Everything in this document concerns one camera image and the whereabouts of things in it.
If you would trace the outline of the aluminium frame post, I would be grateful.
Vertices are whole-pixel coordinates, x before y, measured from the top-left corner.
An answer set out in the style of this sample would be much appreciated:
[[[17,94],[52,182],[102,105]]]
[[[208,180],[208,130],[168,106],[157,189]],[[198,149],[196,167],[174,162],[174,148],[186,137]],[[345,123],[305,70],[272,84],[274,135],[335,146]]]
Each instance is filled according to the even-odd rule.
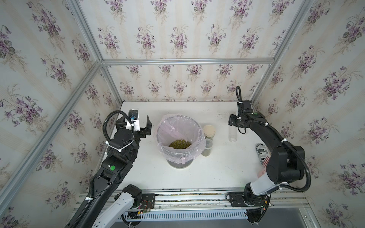
[[[288,27],[281,43],[278,45],[278,48],[273,57],[273,63],[269,64],[265,73],[261,77],[255,91],[253,92],[250,101],[254,104],[258,102],[262,91],[264,90],[266,84],[268,83],[270,77],[272,76],[275,68],[280,63],[281,59],[285,56],[285,52],[289,49],[290,43],[294,39],[297,31],[300,29],[301,24],[304,21],[306,14],[309,12],[314,1],[305,0],[300,4],[290,26]]]
[[[117,103],[121,106],[123,104],[123,101],[118,92],[116,84],[112,78],[112,75],[109,71],[109,67],[104,63],[104,58],[97,45],[96,39],[94,38],[94,36],[92,34],[91,28],[87,22],[86,16],[82,10],[80,2],[70,0],[70,1],[67,1],[67,3],[69,4],[70,10],[75,17],[76,22],[78,23],[78,26],[82,32],[82,35],[83,35],[87,45],[89,46],[90,53],[95,58],[95,60],[98,62],[98,65],[101,67],[101,73],[105,77],[106,83],[108,84],[108,87],[109,87],[112,95],[114,96]]]

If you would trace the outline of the jar with beige lid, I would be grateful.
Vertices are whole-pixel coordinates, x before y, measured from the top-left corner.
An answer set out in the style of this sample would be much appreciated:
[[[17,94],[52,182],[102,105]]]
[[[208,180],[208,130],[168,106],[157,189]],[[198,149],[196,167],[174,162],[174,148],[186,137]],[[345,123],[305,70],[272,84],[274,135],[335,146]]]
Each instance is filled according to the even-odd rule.
[[[213,125],[207,124],[203,127],[203,132],[206,139],[213,140],[216,134],[216,129]]]

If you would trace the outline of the aluminium frame crossbar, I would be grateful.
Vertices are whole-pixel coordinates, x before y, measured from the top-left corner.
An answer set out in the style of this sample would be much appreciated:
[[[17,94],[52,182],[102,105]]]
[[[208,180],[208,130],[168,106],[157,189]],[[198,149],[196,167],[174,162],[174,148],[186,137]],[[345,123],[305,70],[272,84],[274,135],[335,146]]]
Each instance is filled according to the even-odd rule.
[[[241,65],[241,64],[272,64],[273,58],[203,58],[203,59],[105,59],[101,61],[106,66],[129,65]]]

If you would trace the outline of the aluminium frame post left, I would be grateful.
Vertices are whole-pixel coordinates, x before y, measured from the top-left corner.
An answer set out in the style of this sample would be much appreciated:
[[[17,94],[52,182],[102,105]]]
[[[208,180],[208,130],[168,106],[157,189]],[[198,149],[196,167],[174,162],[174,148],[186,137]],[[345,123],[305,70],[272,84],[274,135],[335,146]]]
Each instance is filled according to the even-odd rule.
[[[90,53],[95,58],[95,60],[98,62],[98,65],[101,67],[101,73],[105,77],[106,83],[108,84],[108,87],[109,87],[112,95],[114,96],[117,103],[121,106],[123,104],[123,101],[118,92],[116,84],[112,78],[112,75],[109,71],[109,67],[104,63],[104,58],[97,45],[96,39],[94,38],[94,36],[92,34],[91,28],[87,22],[86,16],[82,10],[80,2],[70,0],[70,1],[67,1],[67,3],[69,4],[70,10],[75,17],[76,22],[78,23],[78,26],[82,32],[82,35],[83,35],[87,45],[89,46]]]

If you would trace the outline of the aluminium frame post right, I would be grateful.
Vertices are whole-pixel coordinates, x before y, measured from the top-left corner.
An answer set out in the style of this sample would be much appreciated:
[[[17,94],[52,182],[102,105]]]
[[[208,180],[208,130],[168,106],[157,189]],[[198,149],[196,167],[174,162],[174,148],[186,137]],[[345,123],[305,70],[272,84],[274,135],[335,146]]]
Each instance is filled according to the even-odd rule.
[[[270,77],[272,76],[275,68],[280,63],[281,59],[285,56],[285,52],[289,49],[290,43],[294,39],[297,31],[300,29],[301,24],[304,21],[306,14],[309,12],[314,1],[305,0],[300,4],[290,26],[288,27],[281,43],[278,45],[278,48],[273,57],[273,63],[269,64],[265,73],[261,77],[255,91],[253,92],[250,101],[254,104],[258,102],[262,91],[264,90],[266,84],[268,83]]]

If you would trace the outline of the mung beans in bin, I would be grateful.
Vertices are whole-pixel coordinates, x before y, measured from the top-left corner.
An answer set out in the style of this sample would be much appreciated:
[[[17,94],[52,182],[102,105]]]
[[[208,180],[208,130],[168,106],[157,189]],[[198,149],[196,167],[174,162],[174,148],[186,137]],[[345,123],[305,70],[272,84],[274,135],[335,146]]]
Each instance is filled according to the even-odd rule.
[[[187,149],[189,146],[191,146],[192,143],[190,141],[184,140],[184,139],[179,139],[179,140],[175,140],[173,142],[170,143],[169,147],[172,147],[173,149]]]

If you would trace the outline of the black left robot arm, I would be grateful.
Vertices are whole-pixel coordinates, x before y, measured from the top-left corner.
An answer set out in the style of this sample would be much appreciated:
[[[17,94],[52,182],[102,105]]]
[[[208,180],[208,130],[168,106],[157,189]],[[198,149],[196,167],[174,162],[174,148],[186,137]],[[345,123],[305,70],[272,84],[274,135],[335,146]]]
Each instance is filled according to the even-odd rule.
[[[110,137],[107,125],[109,120],[117,114],[121,114],[122,118],[116,122],[117,132]],[[131,109],[128,114],[116,110],[106,117],[102,131],[106,139],[107,157],[97,173],[92,176],[89,192],[75,215],[67,223],[67,228],[91,228],[108,199],[132,169],[141,139],[151,135],[152,131],[150,120],[147,120],[145,128],[139,127],[139,120],[138,110],[135,109]]]

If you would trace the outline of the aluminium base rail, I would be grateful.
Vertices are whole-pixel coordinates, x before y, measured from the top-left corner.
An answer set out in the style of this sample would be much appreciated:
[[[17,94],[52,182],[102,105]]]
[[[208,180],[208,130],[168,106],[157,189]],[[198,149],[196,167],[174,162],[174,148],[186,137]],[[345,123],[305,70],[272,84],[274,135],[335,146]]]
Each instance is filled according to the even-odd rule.
[[[129,185],[107,195],[97,190],[93,216],[85,215],[79,228],[110,228],[115,222],[131,226],[144,221],[246,219],[259,224],[268,209],[299,210],[307,227],[314,226],[313,211],[302,193],[290,190],[258,196],[245,203],[242,189],[141,190]]]

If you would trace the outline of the clear jar with mung beans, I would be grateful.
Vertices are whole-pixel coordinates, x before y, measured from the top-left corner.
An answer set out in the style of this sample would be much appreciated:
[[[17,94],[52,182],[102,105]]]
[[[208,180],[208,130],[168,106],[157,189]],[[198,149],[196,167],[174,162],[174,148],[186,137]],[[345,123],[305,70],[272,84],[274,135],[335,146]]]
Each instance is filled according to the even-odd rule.
[[[237,141],[237,128],[235,126],[229,126],[228,139],[230,142]]]

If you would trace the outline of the open clear jar middle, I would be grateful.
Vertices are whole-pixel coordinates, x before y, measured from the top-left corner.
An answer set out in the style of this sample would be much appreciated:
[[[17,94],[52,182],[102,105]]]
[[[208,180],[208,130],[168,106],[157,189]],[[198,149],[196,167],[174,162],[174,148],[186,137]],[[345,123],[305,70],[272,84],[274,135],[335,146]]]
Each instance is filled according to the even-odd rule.
[[[211,154],[211,149],[213,147],[213,141],[209,138],[206,139],[206,146],[203,150],[203,152],[201,153],[202,156],[209,156]]]

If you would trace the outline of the mesh bin with plastic bag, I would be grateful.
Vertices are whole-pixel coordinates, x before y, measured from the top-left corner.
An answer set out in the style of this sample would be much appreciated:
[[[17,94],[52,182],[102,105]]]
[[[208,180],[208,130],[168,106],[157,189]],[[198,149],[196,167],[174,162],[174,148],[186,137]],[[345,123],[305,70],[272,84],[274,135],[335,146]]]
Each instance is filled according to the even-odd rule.
[[[181,114],[163,116],[155,130],[155,139],[162,156],[176,169],[190,166],[206,146],[200,124]]]

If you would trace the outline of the pink pen holder cup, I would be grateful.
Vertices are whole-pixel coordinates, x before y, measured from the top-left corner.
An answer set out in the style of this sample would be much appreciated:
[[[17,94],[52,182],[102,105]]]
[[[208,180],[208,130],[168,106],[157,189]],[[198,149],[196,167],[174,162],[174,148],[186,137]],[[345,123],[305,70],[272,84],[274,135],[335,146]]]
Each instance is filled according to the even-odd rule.
[[[262,170],[260,170],[257,174],[257,177],[260,178],[261,176],[263,176],[266,173],[266,168],[264,167]]]

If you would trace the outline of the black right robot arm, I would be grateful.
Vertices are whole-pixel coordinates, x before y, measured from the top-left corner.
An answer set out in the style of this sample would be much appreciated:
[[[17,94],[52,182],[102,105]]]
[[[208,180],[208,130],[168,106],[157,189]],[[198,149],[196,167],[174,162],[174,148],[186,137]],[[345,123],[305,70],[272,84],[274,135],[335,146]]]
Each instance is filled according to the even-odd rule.
[[[311,186],[311,174],[305,163],[305,151],[294,146],[270,125],[265,116],[252,109],[250,101],[238,101],[238,114],[230,115],[228,124],[238,129],[251,129],[264,142],[271,156],[266,172],[246,185],[243,198],[253,205],[261,196],[280,188],[306,192]]]

